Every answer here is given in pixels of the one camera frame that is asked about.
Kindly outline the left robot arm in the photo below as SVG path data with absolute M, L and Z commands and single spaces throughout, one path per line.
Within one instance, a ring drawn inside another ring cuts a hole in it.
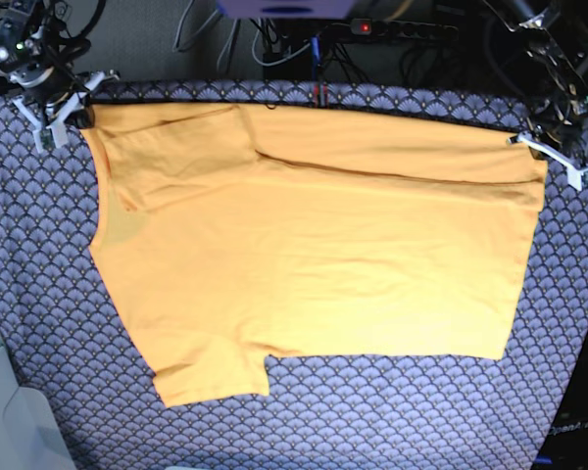
M 527 128 L 510 137 L 565 168 L 567 184 L 588 187 L 588 1 L 486 1 L 505 28 L 525 37 L 523 50 L 555 89 L 527 99 Z

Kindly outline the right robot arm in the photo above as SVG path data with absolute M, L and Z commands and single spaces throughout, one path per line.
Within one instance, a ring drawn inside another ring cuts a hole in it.
M 113 71 L 76 73 L 74 61 L 91 48 L 88 38 L 106 8 L 98 1 L 89 21 L 72 35 L 56 1 L 10 1 L 0 20 L 0 79 L 13 105 L 34 128 L 94 126 L 91 94 L 118 77 Z

